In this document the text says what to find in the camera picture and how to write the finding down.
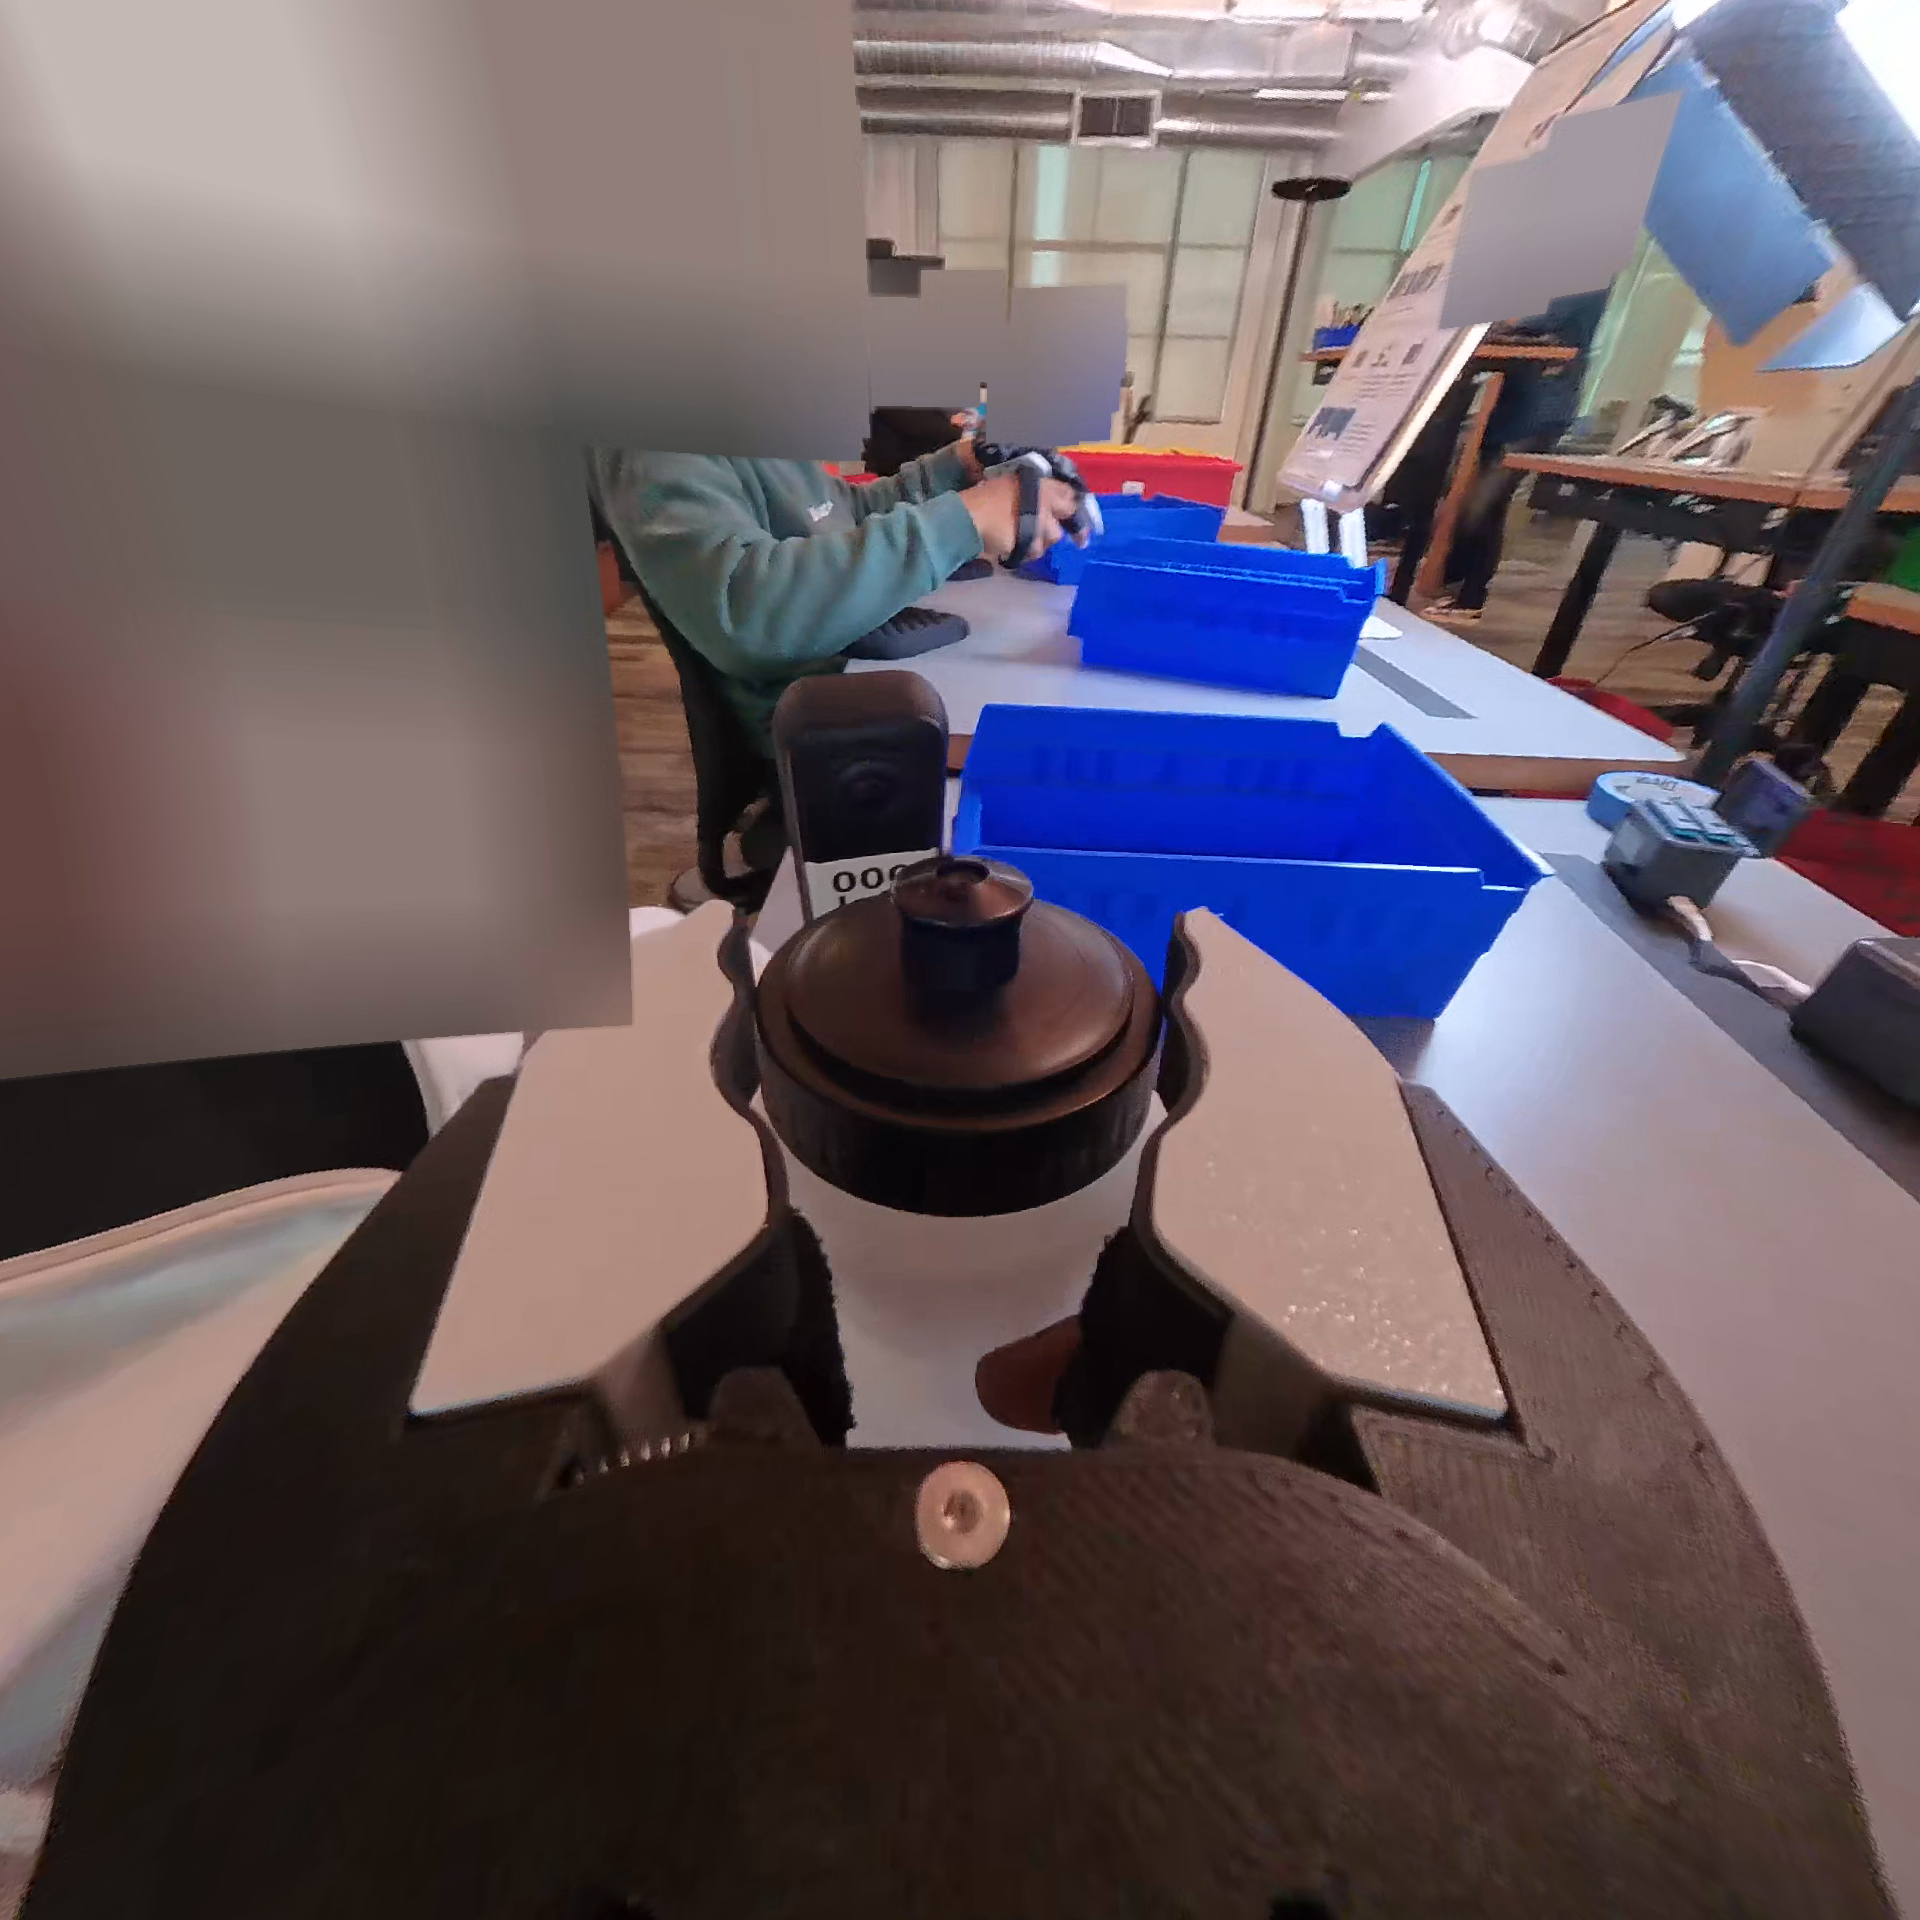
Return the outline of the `person's right hand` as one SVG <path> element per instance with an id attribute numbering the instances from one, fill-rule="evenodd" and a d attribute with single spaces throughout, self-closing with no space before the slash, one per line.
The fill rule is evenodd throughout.
<path id="1" fill-rule="evenodd" d="M 1079 1350 L 1079 1318 L 1066 1316 L 983 1353 L 973 1372 L 981 1409 L 1013 1432 L 1063 1434 L 1055 1402 Z"/>

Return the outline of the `dark grey box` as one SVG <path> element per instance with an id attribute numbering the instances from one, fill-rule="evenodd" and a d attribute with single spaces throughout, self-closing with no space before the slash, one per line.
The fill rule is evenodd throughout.
<path id="1" fill-rule="evenodd" d="M 1792 1034 L 1917 1110 L 1917 938 L 1855 941 L 1790 1012 Z"/>

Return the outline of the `dark cloth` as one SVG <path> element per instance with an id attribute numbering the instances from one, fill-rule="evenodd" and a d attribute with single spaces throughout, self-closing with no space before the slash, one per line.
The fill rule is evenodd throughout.
<path id="1" fill-rule="evenodd" d="M 301 1048 L 3 1083 L 3 1260 L 428 1141 L 397 1043 Z"/>

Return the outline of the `blue plastic bin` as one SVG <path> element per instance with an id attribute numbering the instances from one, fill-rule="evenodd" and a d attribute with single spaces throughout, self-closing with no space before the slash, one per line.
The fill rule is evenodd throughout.
<path id="1" fill-rule="evenodd" d="M 1083 667 L 1293 699 L 1333 699 L 1386 571 L 1284 547 L 1101 544 L 1068 611 Z"/>
<path id="2" fill-rule="evenodd" d="M 951 849 L 1154 979 L 1204 908 L 1344 1014 L 1427 1021 L 1551 875 L 1391 728 L 1200 712 L 984 707 Z"/>
<path id="3" fill-rule="evenodd" d="M 1024 568 L 1024 577 L 1044 585 L 1077 585 L 1092 561 L 1115 561 L 1140 541 L 1214 544 L 1227 510 L 1219 502 L 1182 496 L 1095 494 L 1096 529 L 1088 544 L 1069 538 Z"/>

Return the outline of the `dark battery charger case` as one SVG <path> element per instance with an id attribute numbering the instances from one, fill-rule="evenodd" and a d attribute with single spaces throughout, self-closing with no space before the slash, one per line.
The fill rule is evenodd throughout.
<path id="1" fill-rule="evenodd" d="M 1599 854 L 1602 875 L 1647 915 L 1668 901 L 1710 906 L 1757 845 L 1715 806 L 1677 797 L 1635 801 Z"/>

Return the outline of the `black ribbed bottle lid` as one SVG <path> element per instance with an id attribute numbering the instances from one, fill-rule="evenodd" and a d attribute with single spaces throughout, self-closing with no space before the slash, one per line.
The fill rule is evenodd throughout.
<path id="1" fill-rule="evenodd" d="M 938 854 L 789 940 L 755 987 L 759 1094 L 816 1178 L 915 1217 L 1010 1217 L 1131 1152 L 1162 992 L 1020 869 Z"/>

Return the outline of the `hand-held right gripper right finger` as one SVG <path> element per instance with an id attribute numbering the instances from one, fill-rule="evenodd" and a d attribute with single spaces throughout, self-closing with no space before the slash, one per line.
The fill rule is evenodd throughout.
<path id="1" fill-rule="evenodd" d="M 1140 1242 L 1219 1324 L 1219 1440 L 1302 1450 L 1358 1409 L 1499 1432 L 1504 1380 L 1394 1068 L 1211 910 L 1178 918 L 1166 984 L 1184 1078 L 1140 1164 Z"/>

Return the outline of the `wooden workshop desk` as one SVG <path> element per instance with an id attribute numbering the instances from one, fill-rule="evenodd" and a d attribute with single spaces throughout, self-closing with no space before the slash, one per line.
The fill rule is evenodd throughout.
<path id="1" fill-rule="evenodd" d="M 1842 470 L 1796 476 L 1520 450 L 1506 453 L 1504 467 L 1530 478 L 1532 510 L 1590 529 L 1530 667 L 1542 682 L 1567 670 L 1623 538 L 1700 544 L 1728 561 L 1765 561 L 1763 584 L 1780 588 L 1808 570 L 1853 496 Z"/>

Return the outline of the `white panel studio light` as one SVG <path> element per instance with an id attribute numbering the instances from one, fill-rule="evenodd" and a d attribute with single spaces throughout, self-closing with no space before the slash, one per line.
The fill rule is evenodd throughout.
<path id="1" fill-rule="evenodd" d="M 1668 20 L 1631 94 L 1676 99 L 1647 237 L 1731 345 L 1842 272 L 1765 373 L 1876 357 L 1915 317 L 1917 4 L 1668 4 Z"/>

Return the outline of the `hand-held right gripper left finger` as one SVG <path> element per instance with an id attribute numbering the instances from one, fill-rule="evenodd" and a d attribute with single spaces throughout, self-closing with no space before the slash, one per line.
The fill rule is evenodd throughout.
<path id="1" fill-rule="evenodd" d="M 756 1120 L 723 1089 L 728 908 L 630 941 L 630 1021 L 555 1029 L 515 1078 L 408 1402 L 445 1419 L 582 1395 L 621 1450 L 671 1450 L 710 1374 L 780 1349 L 751 1272 L 776 1246 Z"/>

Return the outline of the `red plastic bin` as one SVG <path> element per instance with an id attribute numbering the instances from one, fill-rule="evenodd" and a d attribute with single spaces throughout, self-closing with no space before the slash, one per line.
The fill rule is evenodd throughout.
<path id="1" fill-rule="evenodd" d="M 1096 496 L 1170 496 L 1227 510 L 1242 480 L 1235 460 L 1189 448 L 1082 444 L 1063 456 Z"/>

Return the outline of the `black office chair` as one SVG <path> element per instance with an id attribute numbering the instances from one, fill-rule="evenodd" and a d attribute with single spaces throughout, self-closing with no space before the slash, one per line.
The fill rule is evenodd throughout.
<path id="1" fill-rule="evenodd" d="M 1786 609 L 1786 594 L 1720 577 L 1670 579 L 1645 593 L 1645 609 L 1670 630 L 1704 649 L 1691 677 L 1715 683 L 1731 665 L 1748 664 L 1765 644 Z"/>
<path id="2" fill-rule="evenodd" d="M 725 682 L 637 588 L 678 675 L 694 782 L 694 864 L 671 881 L 668 901 L 684 915 L 708 901 L 755 915 L 789 858 L 774 764 L 734 714 Z"/>

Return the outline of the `white document stand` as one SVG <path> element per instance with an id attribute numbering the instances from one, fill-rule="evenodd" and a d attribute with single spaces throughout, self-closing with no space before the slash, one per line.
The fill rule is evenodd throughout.
<path id="1" fill-rule="evenodd" d="M 1359 325 L 1280 484 L 1366 508 L 1495 325 L 1607 290 L 1629 262 L 1672 129 L 1627 96 L 1670 42 L 1667 4 L 1620 4 L 1533 66 Z"/>

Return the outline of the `black tripod stand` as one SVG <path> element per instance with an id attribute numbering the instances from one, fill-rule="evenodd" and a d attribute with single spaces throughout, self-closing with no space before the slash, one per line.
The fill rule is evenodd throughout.
<path id="1" fill-rule="evenodd" d="M 1767 641 L 1720 714 L 1693 777 L 1724 789 L 1759 733 L 1788 667 L 1808 649 L 1826 617 L 1850 561 L 1882 517 L 1887 494 L 1907 478 L 1917 437 L 1917 382 L 1894 394 L 1870 464 L 1850 482 L 1829 533 L 1796 588 L 1790 590 Z"/>

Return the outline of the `blue handheld device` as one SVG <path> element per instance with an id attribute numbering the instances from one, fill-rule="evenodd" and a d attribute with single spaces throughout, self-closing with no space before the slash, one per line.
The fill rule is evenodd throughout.
<path id="1" fill-rule="evenodd" d="M 1818 814 L 1820 801 L 1774 760 L 1746 756 L 1725 777 L 1712 810 L 1751 845 L 1754 858 L 1775 858 Z"/>

